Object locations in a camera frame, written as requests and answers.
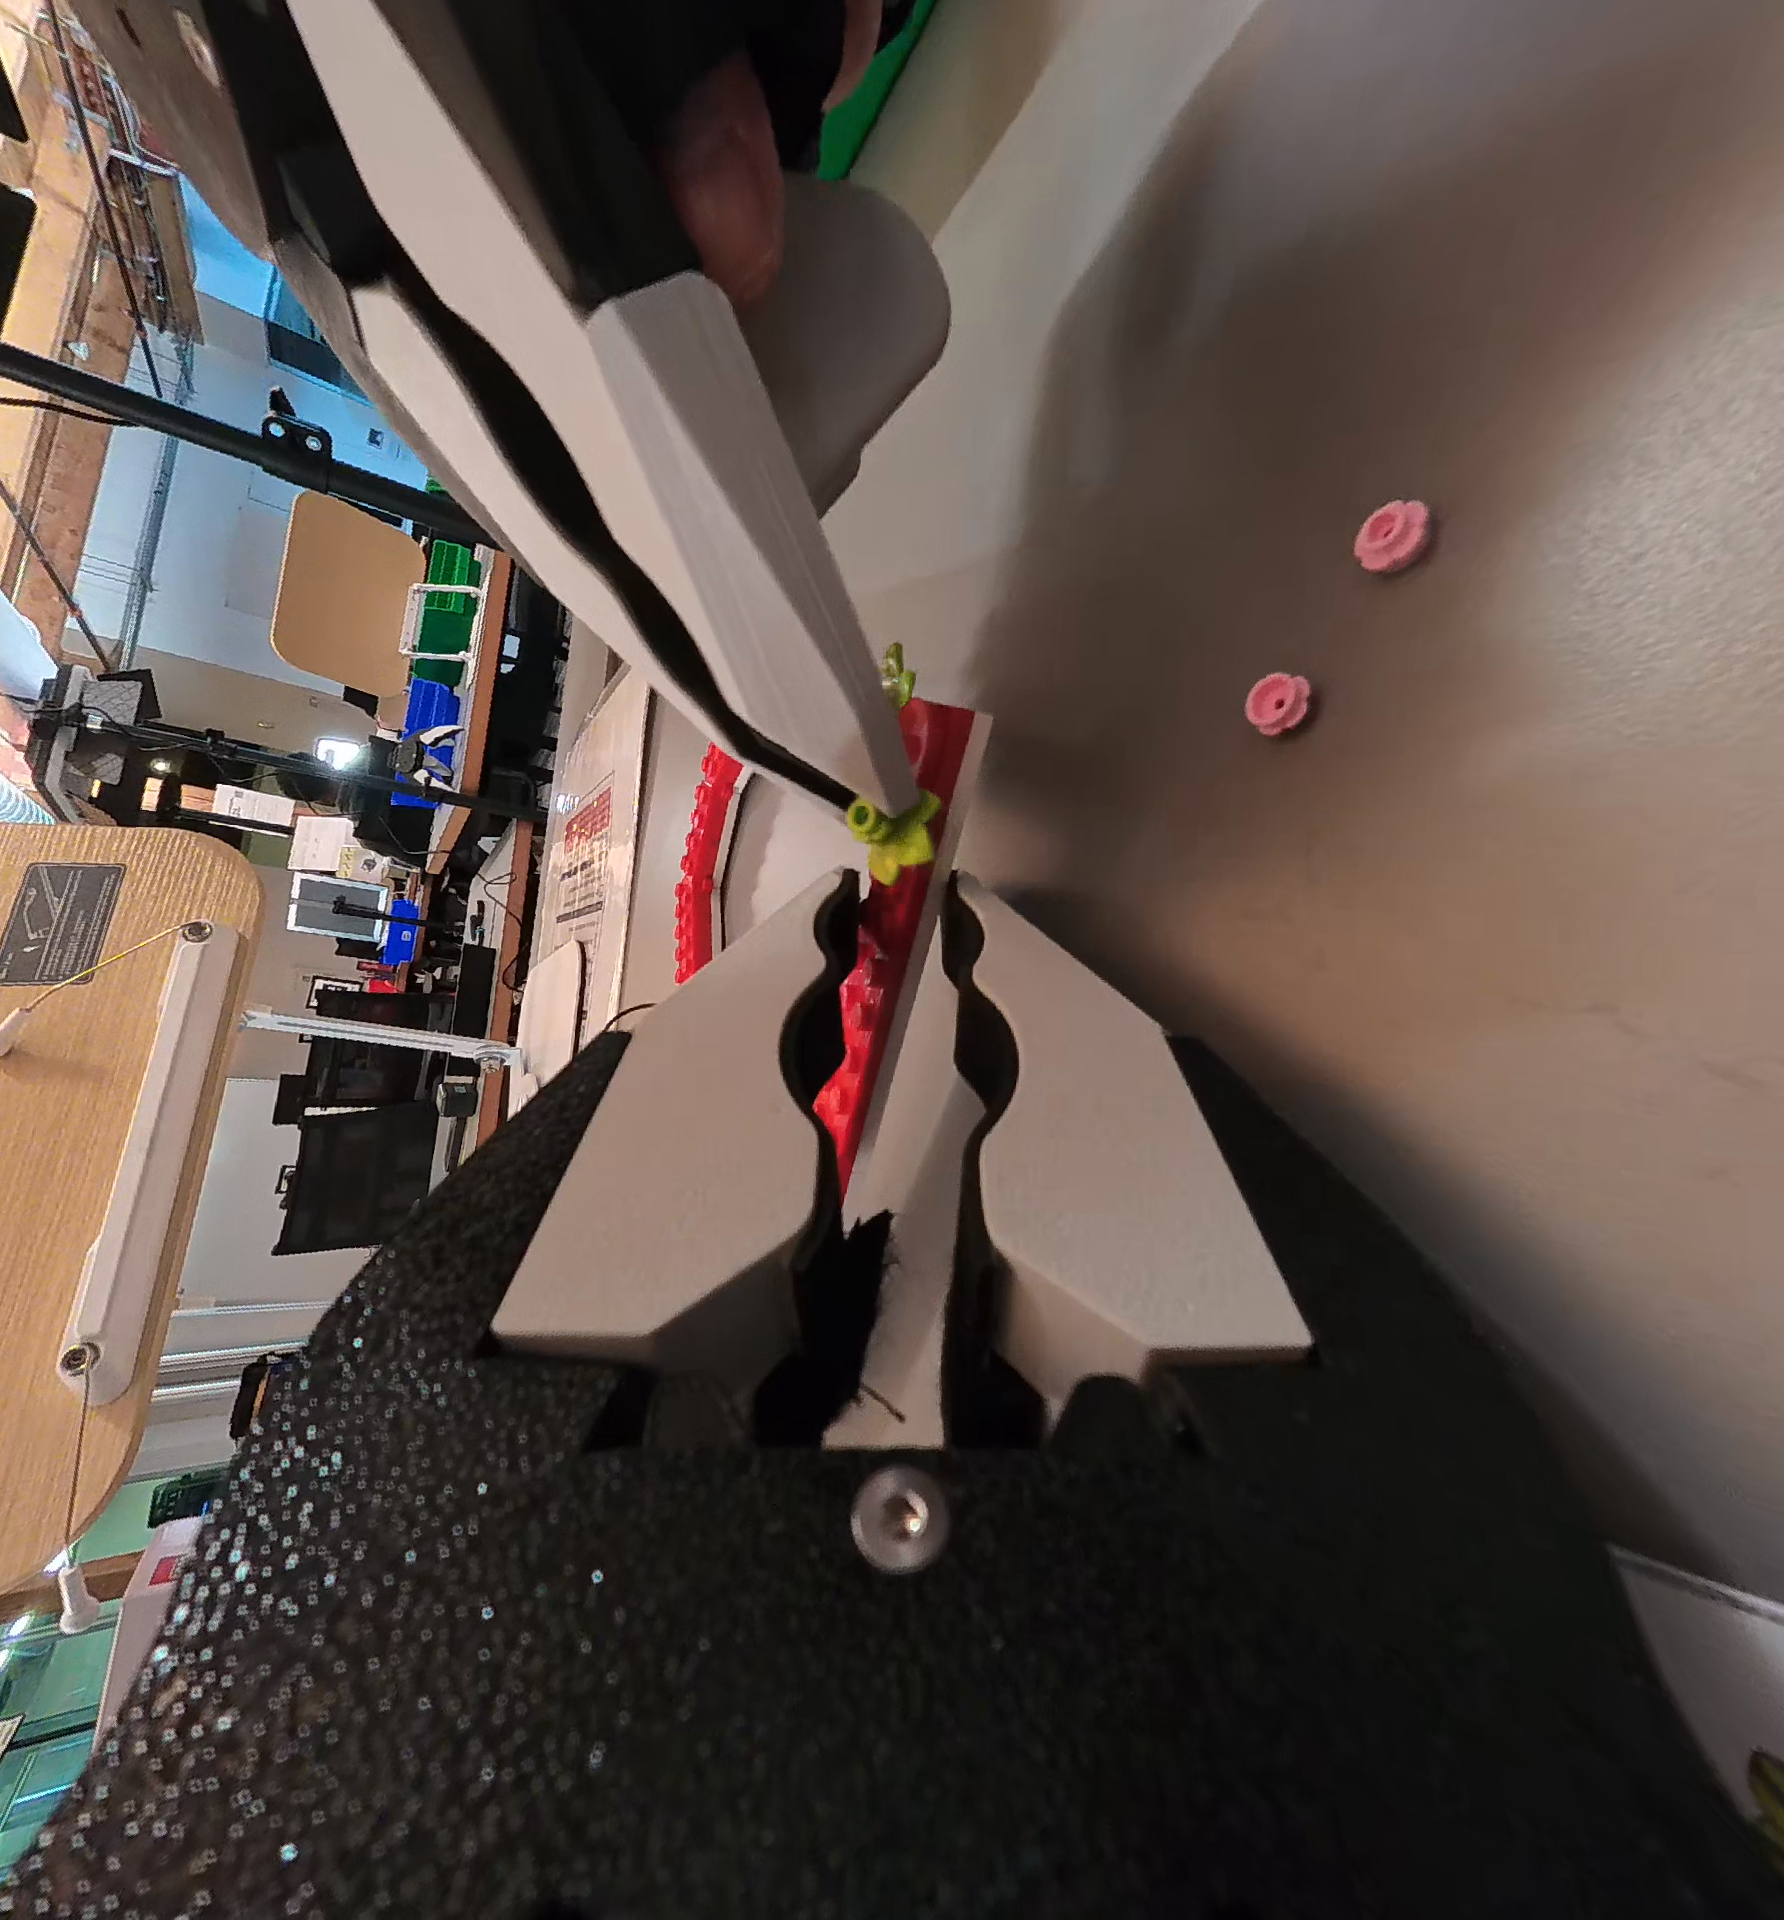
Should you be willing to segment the white instruction booklet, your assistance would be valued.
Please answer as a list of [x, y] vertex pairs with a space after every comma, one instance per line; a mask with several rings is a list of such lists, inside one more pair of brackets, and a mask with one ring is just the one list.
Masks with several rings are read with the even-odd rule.
[[1611, 1556], [1680, 1716], [1784, 1884], [1784, 1603]]

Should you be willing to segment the person's right hand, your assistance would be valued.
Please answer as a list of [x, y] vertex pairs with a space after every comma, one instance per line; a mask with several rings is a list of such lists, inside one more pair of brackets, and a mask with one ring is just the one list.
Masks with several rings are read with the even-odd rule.
[[747, 54], [684, 97], [660, 141], [660, 174], [704, 277], [737, 311], [765, 300], [784, 265], [784, 167]]

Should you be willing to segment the black pole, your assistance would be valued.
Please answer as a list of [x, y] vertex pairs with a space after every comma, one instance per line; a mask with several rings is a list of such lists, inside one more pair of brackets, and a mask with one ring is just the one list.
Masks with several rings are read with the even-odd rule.
[[126, 388], [78, 366], [0, 342], [0, 381], [49, 396], [105, 425], [145, 429], [241, 464], [305, 493], [337, 499], [367, 515], [424, 528], [438, 540], [505, 550], [450, 494], [400, 484], [335, 456], [331, 432], [272, 415], [261, 431], [231, 427], [183, 405]]

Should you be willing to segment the light wooden table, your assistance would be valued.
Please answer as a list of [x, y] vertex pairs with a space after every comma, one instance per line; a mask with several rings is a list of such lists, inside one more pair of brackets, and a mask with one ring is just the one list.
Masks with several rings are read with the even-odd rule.
[[265, 906], [190, 831], [0, 824], [0, 1604], [145, 1443]]

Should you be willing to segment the white sheet with red print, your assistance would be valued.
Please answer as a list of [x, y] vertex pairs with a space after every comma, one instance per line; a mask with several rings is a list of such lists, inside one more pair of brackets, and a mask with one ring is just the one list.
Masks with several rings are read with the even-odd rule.
[[540, 856], [524, 1017], [571, 1057], [625, 1006], [654, 694], [626, 668], [560, 749]]

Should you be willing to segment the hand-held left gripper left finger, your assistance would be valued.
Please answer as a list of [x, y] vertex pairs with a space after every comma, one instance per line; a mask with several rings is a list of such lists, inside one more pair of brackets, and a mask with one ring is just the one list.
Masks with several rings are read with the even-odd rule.
[[768, 1374], [836, 1226], [860, 875], [833, 870], [641, 1019], [492, 1321], [512, 1352]]

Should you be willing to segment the red lego heart frame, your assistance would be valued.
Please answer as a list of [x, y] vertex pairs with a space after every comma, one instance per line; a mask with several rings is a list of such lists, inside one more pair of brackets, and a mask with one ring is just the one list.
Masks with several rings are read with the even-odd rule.
[[[853, 972], [836, 990], [845, 1054], [812, 1113], [834, 1148], [842, 1190], [871, 1153], [941, 900], [976, 784], [991, 720], [973, 708], [911, 696], [901, 710], [906, 758], [937, 798], [927, 831], [935, 853], [898, 877], [868, 869], [857, 912]], [[693, 794], [675, 884], [675, 981], [682, 987], [729, 945], [724, 892], [738, 814], [754, 773], [709, 746]], [[801, 1340], [761, 1383], [754, 1434], [762, 1446], [817, 1446], [860, 1398], [893, 1256], [893, 1214], [834, 1225], [796, 1279]]]

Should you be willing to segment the black mesh chair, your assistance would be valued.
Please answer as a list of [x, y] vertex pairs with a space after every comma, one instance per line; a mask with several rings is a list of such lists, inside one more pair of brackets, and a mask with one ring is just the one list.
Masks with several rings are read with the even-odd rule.
[[441, 1125], [428, 1101], [306, 1114], [272, 1255], [364, 1250], [391, 1240], [434, 1187]]

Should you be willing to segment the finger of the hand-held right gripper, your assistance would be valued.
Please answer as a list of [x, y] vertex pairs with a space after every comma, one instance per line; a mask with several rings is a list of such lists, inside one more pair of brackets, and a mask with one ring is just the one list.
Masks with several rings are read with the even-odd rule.
[[687, 620], [625, 550], [557, 427], [431, 291], [354, 291], [364, 358], [445, 484], [569, 612], [721, 749], [793, 788], [840, 780], [737, 715]]
[[428, 291], [521, 377], [623, 549], [696, 641], [733, 710], [838, 778], [845, 810], [918, 798], [901, 725], [737, 306], [696, 269], [581, 311], [514, 196], [383, 5], [299, 35], [363, 184], [402, 249], [377, 282]]

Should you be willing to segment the wooden chair back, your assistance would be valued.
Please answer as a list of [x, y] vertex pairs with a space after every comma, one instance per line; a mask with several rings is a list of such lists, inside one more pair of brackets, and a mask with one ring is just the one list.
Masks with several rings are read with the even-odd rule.
[[398, 524], [325, 493], [291, 504], [272, 618], [272, 649], [289, 668], [378, 702], [404, 693], [402, 649], [426, 552]]

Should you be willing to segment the green storage bin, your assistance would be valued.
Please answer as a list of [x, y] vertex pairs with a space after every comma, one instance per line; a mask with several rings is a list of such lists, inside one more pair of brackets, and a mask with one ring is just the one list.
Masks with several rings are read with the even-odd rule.
[[486, 573], [470, 543], [431, 540], [424, 590], [414, 616], [414, 657], [452, 659], [470, 652], [484, 607]]

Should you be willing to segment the green lego baseplate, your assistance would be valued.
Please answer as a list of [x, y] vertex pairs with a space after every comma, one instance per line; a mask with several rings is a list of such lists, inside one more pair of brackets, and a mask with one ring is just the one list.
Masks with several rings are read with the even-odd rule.
[[825, 183], [847, 181], [918, 49], [937, 3], [885, 3], [878, 47], [854, 91], [833, 105], [823, 119], [815, 176]]

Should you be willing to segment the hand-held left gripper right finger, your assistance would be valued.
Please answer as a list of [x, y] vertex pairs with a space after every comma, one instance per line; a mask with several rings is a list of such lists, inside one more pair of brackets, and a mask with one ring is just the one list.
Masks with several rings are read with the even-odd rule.
[[943, 962], [985, 1107], [962, 1193], [997, 1256], [998, 1357], [1027, 1380], [1308, 1357], [1166, 1030], [970, 875]]

